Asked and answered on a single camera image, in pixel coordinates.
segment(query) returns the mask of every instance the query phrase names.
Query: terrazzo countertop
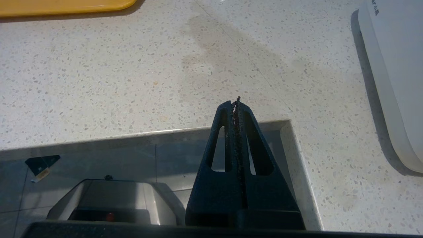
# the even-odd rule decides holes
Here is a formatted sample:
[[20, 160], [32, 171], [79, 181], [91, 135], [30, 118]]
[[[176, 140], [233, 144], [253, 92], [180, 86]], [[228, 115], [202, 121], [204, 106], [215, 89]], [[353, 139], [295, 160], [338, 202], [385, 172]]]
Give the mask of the terrazzo countertop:
[[361, 1], [146, 0], [0, 19], [0, 149], [211, 126], [241, 96], [290, 119], [323, 230], [420, 234], [423, 177], [387, 135]]

